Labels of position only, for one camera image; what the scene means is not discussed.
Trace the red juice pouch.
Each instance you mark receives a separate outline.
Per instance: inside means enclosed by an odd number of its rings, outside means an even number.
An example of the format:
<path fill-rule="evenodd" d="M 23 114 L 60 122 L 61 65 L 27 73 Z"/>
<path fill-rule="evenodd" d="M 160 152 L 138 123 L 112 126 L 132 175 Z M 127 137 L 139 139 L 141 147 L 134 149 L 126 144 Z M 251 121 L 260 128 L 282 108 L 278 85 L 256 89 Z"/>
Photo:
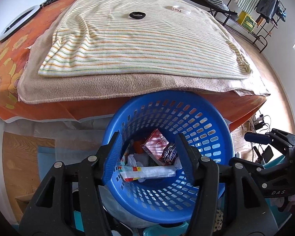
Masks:
<path fill-rule="evenodd" d="M 166 162 L 162 154 L 168 144 L 162 133 L 155 129 L 141 147 L 157 165 L 165 166 Z"/>

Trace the orange floral bedsheet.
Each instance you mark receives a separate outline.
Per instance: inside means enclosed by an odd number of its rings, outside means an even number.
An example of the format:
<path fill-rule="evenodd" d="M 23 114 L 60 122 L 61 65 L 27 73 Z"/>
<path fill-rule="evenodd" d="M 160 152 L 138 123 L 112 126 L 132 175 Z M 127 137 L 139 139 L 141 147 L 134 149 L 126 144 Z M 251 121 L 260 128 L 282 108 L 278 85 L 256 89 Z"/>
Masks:
<path fill-rule="evenodd" d="M 11 123 L 108 117 L 130 98 L 171 89 L 202 96 L 237 127 L 270 94 L 256 65 L 244 80 L 158 74 L 40 77 L 39 65 L 52 45 L 52 34 L 75 1 L 48 5 L 0 43 L 0 119 Z"/>

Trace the large white tissue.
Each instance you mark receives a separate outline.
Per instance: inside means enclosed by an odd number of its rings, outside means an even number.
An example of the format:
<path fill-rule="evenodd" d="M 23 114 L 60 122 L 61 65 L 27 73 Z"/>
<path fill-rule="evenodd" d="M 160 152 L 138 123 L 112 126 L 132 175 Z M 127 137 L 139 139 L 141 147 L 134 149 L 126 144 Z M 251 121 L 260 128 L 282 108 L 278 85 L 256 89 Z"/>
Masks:
<path fill-rule="evenodd" d="M 131 167 L 147 167 L 149 156 L 145 153 L 131 154 L 127 158 L 127 165 Z"/>

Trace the green white milk carton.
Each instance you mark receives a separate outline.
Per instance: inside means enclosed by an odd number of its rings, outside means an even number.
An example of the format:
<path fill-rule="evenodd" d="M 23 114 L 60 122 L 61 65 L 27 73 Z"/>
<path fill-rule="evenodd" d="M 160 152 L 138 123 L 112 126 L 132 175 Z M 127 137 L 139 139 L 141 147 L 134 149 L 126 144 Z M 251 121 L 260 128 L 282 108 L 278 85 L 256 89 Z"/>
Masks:
<path fill-rule="evenodd" d="M 135 166 L 136 160 L 134 158 L 134 148 L 133 148 L 134 141 L 131 140 L 128 144 L 128 147 L 126 148 L 126 151 L 124 152 L 120 164 L 122 166 Z"/>

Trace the beige fleece blanket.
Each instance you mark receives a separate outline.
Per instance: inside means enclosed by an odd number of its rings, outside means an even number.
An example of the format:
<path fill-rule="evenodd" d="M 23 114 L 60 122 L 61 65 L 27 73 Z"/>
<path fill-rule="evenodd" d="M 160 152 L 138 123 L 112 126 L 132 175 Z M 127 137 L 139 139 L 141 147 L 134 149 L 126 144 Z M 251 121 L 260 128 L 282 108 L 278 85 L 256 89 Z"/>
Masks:
<path fill-rule="evenodd" d="M 18 82 L 28 104 L 167 89 L 269 95 L 231 34 L 182 0 L 76 0 L 32 45 Z"/>

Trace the blue plastic laundry basket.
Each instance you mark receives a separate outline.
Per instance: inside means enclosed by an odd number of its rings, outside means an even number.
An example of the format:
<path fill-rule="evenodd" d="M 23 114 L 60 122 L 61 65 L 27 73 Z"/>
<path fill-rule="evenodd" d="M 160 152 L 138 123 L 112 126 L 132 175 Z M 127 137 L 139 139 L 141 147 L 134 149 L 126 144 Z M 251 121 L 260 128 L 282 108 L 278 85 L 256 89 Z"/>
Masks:
<path fill-rule="evenodd" d="M 186 178 L 175 138 L 212 161 L 234 157 L 227 123 L 212 104 L 190 92 L 161 91 L 129 100 L 113 116 L 103 143 L 121 135 L 107 187 L 117 203 L 143 220 L 171 224 L 191 218 L 198 188 Z"/>

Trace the yellow green box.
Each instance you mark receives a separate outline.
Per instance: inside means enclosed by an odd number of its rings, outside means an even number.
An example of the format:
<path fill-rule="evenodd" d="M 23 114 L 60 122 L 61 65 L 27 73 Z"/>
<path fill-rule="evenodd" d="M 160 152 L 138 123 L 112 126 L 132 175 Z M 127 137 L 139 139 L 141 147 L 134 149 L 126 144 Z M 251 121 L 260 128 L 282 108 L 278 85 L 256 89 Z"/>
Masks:
<path fill-rule="evenodd" d="M 245 11 L 240 12 L 237 23 L 248 32 L 253 32 L 257 25 L 256 21 Z"/>

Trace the dark hanging jacket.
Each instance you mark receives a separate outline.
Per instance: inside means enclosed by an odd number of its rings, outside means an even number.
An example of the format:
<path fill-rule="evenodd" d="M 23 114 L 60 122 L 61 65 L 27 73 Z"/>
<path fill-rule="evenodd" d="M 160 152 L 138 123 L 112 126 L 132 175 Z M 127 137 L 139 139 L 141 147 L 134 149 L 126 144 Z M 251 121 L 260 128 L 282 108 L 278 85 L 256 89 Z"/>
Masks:
<path fill-rule="evenodd" d="M 263 19 L 269 23 L 273 20 L 274 15 L 283 22 L 286 21 L 286 14 L 280 7 L 279 0 L 259 0 L 255 10 L 259 14 L 256 20 L 257 24 L 260 24 Z"/>

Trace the striped yellow towel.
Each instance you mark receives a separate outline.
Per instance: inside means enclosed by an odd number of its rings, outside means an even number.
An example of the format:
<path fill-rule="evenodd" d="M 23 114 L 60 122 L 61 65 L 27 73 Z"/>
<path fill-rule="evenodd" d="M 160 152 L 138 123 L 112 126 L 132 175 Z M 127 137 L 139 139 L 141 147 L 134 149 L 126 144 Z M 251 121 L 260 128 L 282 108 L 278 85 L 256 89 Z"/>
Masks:
<path fill-rule="evenodd" d="M 38 70 L 44 77 L 137 73 L 245 79 L 252 65 L 211 14 L 184 1 L 77 0 Z"/>

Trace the white silicone wristband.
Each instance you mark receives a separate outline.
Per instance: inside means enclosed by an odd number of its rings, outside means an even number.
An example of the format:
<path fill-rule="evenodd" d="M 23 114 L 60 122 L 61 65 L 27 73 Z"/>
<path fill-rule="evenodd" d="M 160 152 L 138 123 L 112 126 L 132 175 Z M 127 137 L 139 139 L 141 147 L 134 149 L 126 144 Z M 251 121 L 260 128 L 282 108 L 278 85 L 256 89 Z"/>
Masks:
<path fill-rule="evenodd" d="M 175 12 L 178 12 L 178 13 L 186 14 L 186 15 L 191 14 L 190 9 L 188 9 L 187 7 L 184 7 L 184 6 L 180 6 L 180 5 L 171 5 L 171 6 L 167 6 L 166 8 L 169 10 L 173 10 Z"/>

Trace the orange plastic cap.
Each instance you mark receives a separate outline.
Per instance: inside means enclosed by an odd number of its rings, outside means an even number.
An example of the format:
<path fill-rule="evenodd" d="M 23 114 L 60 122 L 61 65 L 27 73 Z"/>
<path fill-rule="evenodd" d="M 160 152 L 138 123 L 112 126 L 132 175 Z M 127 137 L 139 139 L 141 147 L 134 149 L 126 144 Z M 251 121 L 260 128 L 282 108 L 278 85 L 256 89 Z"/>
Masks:
<path fill-rule="evenodd" d="M 134 141 L 134 143 L 133 143 L 134 152 L 137 153 L 137 154 L 144 153 L 145 151 L 142 148 L 142 146 L 144 145 L 144 143 L 145 143 L 145 140 L 137 140 L 137 141 Z"/>

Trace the colourful long snack packet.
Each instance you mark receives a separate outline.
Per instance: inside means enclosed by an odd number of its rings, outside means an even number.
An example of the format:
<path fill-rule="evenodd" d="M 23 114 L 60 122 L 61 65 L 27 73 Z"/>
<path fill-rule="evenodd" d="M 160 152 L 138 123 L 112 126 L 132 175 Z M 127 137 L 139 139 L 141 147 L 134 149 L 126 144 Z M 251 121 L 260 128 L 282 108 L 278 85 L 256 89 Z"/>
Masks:
<path fill-rule="evenodd" d="M 117 166 L 120 176 L 125 182 L 174 177 L 175 166 L 132 167 Z"/>

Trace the snickers bar wrapper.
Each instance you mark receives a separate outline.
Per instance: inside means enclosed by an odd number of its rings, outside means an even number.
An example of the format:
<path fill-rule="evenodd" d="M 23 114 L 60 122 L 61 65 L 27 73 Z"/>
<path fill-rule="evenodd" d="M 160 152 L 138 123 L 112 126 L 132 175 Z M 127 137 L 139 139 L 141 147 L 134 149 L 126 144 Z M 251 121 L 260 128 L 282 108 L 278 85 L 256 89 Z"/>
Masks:
<path fill-rule="evenodd" d="M 177 157 L 176 145 L 174 143 L 167 144 L 162 153 L 164 163 L 166 165 L 173 165 Z"/>

